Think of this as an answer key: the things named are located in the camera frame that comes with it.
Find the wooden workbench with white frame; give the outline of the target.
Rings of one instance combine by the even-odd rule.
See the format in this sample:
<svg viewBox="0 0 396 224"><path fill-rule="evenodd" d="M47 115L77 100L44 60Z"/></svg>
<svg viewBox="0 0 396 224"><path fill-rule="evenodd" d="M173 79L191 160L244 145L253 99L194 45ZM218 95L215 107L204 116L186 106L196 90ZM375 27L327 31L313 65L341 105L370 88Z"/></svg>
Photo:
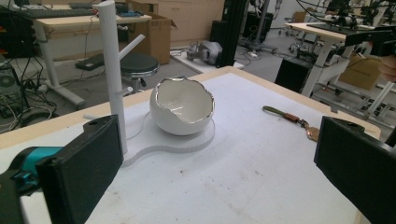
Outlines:
<svg viewBox="0 0 396 224"><path fill-rule="evenodd" d="M316 35L324 42L323 47L318 53L318 57L313 64L311 72L304 84L302 95L310 97L311 94L317 89L318 84L326 86L328 83L335 84L342 73L345 72L348 64L349 57L353 52L353 46L346 46L342 56L337 63L326 66L325 63L331 52L332 46L341 44L346 41L346 35L339 34L333 31L323 30L314 27L313 22L296 22L286 23L293 30L305 32L306 34Z"/></svg>

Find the light wooden cabinet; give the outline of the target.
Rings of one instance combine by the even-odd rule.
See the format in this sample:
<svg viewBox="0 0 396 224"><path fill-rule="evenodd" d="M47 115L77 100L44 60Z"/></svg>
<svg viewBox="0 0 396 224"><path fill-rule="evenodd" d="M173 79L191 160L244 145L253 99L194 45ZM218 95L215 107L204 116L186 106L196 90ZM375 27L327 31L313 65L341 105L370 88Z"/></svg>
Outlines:
<svg viewBox="0 0 396 224"><path fill-rule="evenodd" d="M156 14L171 19L170 45L188 46L190 42L207 40L212 21L219 21L225 0L135 0L153 6Z"/></svg>

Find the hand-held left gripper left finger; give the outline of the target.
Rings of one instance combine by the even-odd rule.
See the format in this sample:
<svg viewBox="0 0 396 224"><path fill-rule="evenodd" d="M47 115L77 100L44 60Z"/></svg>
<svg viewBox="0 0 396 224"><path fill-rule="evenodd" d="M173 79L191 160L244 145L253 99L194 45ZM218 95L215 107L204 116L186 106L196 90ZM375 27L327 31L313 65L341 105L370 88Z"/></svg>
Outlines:
<svg viewBox="0 0 396 224"><path fill-rule="evenodd" d="M83 133L35 164L52 224L84 224L123 162L116 115L83 125Z"/></svg>

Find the white eggshell-shaped ceramic bowl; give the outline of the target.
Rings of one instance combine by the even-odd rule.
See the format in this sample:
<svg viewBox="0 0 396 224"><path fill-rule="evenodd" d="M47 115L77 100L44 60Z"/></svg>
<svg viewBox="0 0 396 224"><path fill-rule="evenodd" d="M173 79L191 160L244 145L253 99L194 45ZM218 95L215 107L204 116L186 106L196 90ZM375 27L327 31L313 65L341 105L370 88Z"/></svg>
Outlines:
<svg viewBox="0 0 396 224"><path fill-rule="evenodd" d="M215 100L196 80L168 77L152 90L149 112L165 132L190 135L200 132L214 115Z"/></svg>

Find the keychain with green strap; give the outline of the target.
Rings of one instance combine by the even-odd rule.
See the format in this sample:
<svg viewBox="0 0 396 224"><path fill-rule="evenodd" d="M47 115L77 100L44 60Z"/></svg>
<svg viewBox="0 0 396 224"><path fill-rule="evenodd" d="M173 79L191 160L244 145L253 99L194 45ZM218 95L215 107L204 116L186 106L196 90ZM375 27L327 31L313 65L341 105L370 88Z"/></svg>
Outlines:
<svg viewBox="0 0 396 224"><path fill-rule="evenodd" d="M262 107L263 111L277 114L283 119L286 119L290 122L299 124L302 128L304 128L306 136L308 139L317 142L318 141L318 136L319 136L319 129L316 127L312 127L306 120L300 119L299 117L292 115L291 113L283 112L279 109L276 109L274 107L271 107L269 105L264 105Z"/></svg>

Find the wooden desk with white legs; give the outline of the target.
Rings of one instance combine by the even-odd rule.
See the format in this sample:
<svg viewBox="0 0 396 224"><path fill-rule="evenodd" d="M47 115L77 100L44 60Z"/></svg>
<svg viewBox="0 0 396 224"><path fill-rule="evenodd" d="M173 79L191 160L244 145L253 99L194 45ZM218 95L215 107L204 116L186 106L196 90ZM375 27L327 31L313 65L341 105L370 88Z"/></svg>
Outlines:
<svg viewBox="0 0 396 224"><path fill-rule="evenodd" d="M76 107L82 107L85 100L60 84L53 60L102 50L105 45L100 19L96 16L35 19L34 29L47 68L47 85Z"/></svg>

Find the white peg stand with base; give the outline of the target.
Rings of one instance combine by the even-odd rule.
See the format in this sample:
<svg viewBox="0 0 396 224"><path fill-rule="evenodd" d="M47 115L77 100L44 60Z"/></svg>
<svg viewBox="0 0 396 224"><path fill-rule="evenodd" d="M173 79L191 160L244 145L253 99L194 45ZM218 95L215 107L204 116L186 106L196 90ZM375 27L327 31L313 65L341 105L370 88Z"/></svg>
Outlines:
<svg viewBox="0 0 396 224"><path fill-rule="evenodd" d="M145 37L139 35L133 42L128 44L122 51L119 51L116 9L115 2L107 0L93 6L98 11L103 40L104 62L107 71L106 81L109 97L110 111L112 115L117 115L119 119L118 130L120 139L121 157L127 157L124 166L131 165L145 154L144 150L129 152L127 146L127 135L124 116L123 96L133 89L121 88L120 60L130 52ZM170 143L170 146L154 146L148 152L166 151L170 153L192 153L207 147L215 137L216 126L212 119L208 120L206 126L199 132L180 135L173 133L163 133L159 135L162 141Z"/></svg>

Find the black keyboard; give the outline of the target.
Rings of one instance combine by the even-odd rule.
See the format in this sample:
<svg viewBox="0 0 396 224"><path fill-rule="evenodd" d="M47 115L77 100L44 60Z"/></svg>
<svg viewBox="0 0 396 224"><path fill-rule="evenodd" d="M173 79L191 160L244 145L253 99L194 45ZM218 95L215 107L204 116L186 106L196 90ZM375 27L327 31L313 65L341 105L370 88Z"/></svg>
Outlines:
<svg viewBox="0 0 396 224"><path fill-rule="evenodd" d="M28 19L50 19L91 16L94 12L89 9L26 9L19 11L19 14Z"/></svg>

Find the closed cardboard box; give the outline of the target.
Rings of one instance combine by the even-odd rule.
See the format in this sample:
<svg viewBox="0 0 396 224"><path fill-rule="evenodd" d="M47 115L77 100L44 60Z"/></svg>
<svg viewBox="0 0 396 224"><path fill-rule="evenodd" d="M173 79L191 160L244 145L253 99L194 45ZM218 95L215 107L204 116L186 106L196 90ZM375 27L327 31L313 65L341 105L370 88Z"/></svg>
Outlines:
<svg viewBox="0 0 396 224"><path fill-rule="evenodd" d="M339 81L369 91L375 86L380 76L379 65L380 61L377 58L352 55Z"/></svg>

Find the grey machine part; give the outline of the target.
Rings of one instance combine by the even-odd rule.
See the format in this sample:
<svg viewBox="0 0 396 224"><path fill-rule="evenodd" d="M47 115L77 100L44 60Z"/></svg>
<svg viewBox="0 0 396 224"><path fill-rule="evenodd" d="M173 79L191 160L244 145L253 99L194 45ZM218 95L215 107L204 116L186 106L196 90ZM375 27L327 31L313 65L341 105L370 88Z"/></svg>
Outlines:
<svg viewBox="0 0 396 224"><path fill-rule="evenodd" d="M222 46L218 42L203 41L191 45L187 52L187 59L199 59L209 65L218 66L222 53Z"/></svg>

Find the black round stool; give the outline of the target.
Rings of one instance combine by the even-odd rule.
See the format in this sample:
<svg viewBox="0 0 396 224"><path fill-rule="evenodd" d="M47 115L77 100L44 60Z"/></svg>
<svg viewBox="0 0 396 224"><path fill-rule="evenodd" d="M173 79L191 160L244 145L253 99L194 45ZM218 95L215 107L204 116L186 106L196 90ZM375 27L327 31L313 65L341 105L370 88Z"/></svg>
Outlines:
<svg viewBox="0 0 396 224"><path fill-rule="evenodd" d="M143 53L130 52L120 60L120 73L131 80L132 93L137 93L141 87L146 87L144 78L155 75L159 68L157 59Z"/></svg>

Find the black lab apparatus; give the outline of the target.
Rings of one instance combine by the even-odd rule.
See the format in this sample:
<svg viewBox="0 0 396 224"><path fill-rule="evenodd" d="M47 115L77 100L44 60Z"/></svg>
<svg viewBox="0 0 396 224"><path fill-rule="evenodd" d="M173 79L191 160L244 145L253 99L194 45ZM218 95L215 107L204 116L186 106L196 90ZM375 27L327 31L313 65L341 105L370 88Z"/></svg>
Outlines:
<svg viewBox="0 0 396 224"><path fill-rule="evenodd" d="M396 13L396 0L332 0L323 22L335 28L374 29L391 25Z"/></svg>

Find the black box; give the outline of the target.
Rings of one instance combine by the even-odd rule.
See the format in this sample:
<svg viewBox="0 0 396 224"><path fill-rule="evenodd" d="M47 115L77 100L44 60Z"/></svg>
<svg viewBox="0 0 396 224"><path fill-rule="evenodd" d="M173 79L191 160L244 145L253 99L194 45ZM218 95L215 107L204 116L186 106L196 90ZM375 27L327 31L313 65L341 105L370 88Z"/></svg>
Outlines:
<svg viewBox="0 0 396 224"><path fill-rule="evenodd" d="M296 58L284 58L276 75L275 84L302 93L312 68L312 63Z"/></svg>

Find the open cardboard box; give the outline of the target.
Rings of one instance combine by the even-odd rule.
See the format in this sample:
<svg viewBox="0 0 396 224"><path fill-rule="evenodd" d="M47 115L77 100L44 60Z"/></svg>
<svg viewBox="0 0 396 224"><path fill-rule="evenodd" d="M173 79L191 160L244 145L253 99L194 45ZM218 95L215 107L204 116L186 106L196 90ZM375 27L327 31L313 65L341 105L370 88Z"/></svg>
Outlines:
<svg viewBox="0 0 396 224"><path fill-rule="evenodd" d="M150 12L147 4L138 3L134 0L126 0L126 4L132 11L139 11L145 16L151 17L149 21L130 23L128 25L129 41L134 40L139 35L145 36L145 39L133 49L133 52L150 55L157 59L160 64L169 63L173 21Z"/></svg>

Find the flat black device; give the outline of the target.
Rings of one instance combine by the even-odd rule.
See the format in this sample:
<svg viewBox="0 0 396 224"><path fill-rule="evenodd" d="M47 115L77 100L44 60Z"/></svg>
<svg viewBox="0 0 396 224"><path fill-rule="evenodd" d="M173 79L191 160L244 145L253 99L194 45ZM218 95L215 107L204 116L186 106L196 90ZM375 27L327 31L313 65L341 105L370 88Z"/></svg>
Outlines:
<svg viewBox="0 0 396 224"><path fill-rule="evenodd" d="M103 64L104 64L104 55L97 54L95 56L92 56L92 57L84 60L84 61L76 63L75 67L77 69L91 71L95 68L98 68L99 66L102 66Z"/></svg>

